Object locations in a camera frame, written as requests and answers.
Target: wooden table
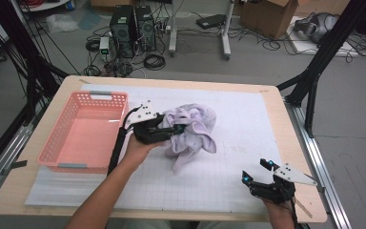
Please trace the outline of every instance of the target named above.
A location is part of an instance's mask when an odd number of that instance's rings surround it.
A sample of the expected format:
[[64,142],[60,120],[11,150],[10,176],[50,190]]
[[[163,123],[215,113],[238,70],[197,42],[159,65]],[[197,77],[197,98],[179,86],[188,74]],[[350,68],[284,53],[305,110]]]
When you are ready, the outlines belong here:
[[[130,78],[102,78],[87,76],[69,76],[61,85],[49,108],[18,158],[27,160],[26,167],[13,169],[0,189],[0,215],[29,215],[29,216],[71,216],[74,207],[36,207],[26,206],[25,200],[29,195],[37,175],[39,165],[37,157],[49,137],[52,127],[59,116],[69,94],[80,90],[84,84],[105,84],[136,87],[164,87],[179,89],[198,89],[211,91],[233,91],[261,94],[264,98],[267,112],[274,132],[278,151],[283,161],[289,162],[300,171],[310,175],[311,172],[295,134],[292,122],[287,114],[278,89],[274,86],[169,81]],[[327,215],[322,200],[313,186],[296,185],[296,212],[301,222],[323,222]],[[265,213],[259,215],[233,213],[198,213],[171,212],[153,210],[114,210],[114,218],[140,219],[180,219],[180,220],[244,220],[267,221]]]

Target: black pole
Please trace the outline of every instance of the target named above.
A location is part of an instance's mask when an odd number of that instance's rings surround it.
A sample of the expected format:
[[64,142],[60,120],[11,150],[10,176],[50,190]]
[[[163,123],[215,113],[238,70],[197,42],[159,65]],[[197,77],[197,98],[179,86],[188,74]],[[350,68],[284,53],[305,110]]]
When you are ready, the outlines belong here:
[[323,71],[335,57],[337,51],[347,40],[362,16],[366,13],[366,0],[351,0],[341,14],[333,29],[328,33],[316,52],[308,68],[300,75],[281,83],[277,88],[282,91],[295,85],[293,91],[286,96],[286,101],[295,107],[300,107],[301,102],[308,95],[305,129],[309,137],[314,137],[312,127],[315,111],[317,82]]

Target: human hand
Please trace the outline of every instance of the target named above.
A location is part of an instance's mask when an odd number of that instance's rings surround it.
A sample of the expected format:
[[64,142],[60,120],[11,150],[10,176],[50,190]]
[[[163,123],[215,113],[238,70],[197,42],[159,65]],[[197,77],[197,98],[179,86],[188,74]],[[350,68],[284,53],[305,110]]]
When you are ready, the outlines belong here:
[[285,202],[277,205],[266,199],[262,200],[267,210],[269,211],[270,224],[273,226],[274,229],[294,228],[293,216],[290,210],[291,204]]
[[135,171],[145,158],[147,158],[150,150],[156,146],[160,146],[163,142],[157,142],[153,144],[143,144],[139,142],[134,134],[130,135],[129,143],[127,145],[126,154],[120,161],[120,165],[127,166],[129,169]]

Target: cardboard box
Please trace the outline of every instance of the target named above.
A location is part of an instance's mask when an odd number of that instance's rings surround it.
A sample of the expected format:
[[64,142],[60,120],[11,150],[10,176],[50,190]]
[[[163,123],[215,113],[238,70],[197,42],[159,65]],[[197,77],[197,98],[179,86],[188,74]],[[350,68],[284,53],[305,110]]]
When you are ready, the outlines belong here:
[[114,8],[117,5],[135,5],[135,0],[91,0],[93,7]]
[[334,15],[340,15],[349,4],[350,0],[314,0],[310,1],[296,9],[295,15],[306,17],[311,12],[328,12]]
[[308,0],[262,0],[259,3],[247,2],[240,15],[243,27],[278,39],[284,35],[298,5]]

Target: table leg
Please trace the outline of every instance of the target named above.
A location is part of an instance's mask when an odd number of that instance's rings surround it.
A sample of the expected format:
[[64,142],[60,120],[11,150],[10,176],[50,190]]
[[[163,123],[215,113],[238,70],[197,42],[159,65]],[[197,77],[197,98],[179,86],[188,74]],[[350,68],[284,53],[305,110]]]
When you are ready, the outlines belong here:
[[224,55],[227,60],[229,60],[231,58],[231,47],[230,47],[230,41],[228,39],[228,31],[230,30],[231,17],[233,15],[233,10],[234,10],[234,0],[230,0],[230,5],[229,5],[228,11],[227,11],[227,18],[225,21],[225,27],[221,31],[222,45],[224,47]]
[[177,26],[176,26],[176,4],[175,0],[172,0],[172,24],[171,24],[171,37],[169,40],[169,54],[174,57],[176,51],[176,38],[177,38]]

